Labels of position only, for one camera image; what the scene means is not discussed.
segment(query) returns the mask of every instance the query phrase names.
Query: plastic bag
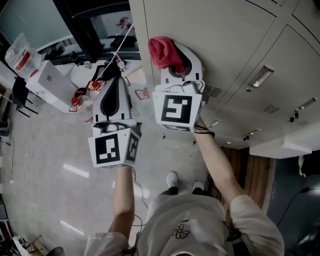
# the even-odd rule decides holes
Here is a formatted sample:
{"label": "plastic bag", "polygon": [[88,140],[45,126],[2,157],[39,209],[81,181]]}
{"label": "plastic bag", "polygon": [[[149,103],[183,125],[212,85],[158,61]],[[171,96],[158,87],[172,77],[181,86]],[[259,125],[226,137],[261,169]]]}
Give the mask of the plastic bag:
{"label": "plastic bag", "polygon": [[6,63],[22,78],[28,80],[41,66],[41,55],[31,48],[23,33],[6,51]]}

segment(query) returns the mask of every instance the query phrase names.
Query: ventilation slots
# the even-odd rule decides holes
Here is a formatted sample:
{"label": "ventilation slots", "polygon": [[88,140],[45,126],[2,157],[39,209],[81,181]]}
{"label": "ventilation slots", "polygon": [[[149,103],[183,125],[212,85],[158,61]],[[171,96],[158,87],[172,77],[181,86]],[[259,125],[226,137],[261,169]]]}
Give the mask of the ventilation slots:
{"label": "ventilation slots", "polygon": [[305,126],[305,125],[309,124],[309,122],[307,122],[306,120],[303,120],[301,122],[298,122],[297,124],[300,126]]}
{"label": "ventilation slots", "polygon": [[210,97],[218,98],[222,92],[222,89],[206,85],[203,89],[203,92]]}
{"label": "ventilation slots", "polygon": [[275,112],[279,111],[280,108],[273,106],[273,105],[269,105],[266,106],[265,109],[263,109],[262,111],[269,113],[269,114],[274,114]]}

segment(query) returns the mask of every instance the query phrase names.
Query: daisy graphic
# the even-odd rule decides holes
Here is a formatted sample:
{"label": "daisy graphic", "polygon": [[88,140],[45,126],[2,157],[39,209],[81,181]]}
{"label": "daisy graphic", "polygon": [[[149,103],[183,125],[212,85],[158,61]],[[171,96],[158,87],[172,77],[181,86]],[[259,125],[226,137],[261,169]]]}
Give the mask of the daisy graphic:
{"label": "daisy graphic", "polygon": [[189,231],[184,230],[184,225],[180,224],[179,226],[176,227],[174,230],[172,236],[175,236],[176,239],[184,239],[188,236],[190,233]]}

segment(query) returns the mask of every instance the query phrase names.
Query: red cloth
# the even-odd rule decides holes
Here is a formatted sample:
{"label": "red cloth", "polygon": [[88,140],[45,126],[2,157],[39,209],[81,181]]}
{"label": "red cloth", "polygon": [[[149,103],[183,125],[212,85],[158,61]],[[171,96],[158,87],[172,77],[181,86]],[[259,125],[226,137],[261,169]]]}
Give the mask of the red cloth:
{"label": "red cloth", "polygon": [[149,39],[148,42],[151,61],[159,69],[169,66],[175,66],[176,73],[183,73],[185,66],[179,57],[172,40],[167,36],[156,36]]}

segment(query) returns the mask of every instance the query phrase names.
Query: white t-shirt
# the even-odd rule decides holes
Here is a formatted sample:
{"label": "white t-shirt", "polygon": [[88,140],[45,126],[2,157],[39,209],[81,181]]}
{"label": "white t-shirt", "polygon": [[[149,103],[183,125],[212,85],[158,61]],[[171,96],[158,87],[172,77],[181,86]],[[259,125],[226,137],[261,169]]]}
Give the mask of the white t-shirt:
{"label": "white t-shirt", "polygon": [[[159,195],[149,205],[135,255],[226,256],[229,229],[225,215],[222,204],[213,197]],[[280,232],[250,197],[236,197],[230,215],[235,228],[251,240],[254,255],[284,255]],[[128,248],[128,239],[121,233],[97,233],[88,238],[84,256],[119,256]]]}

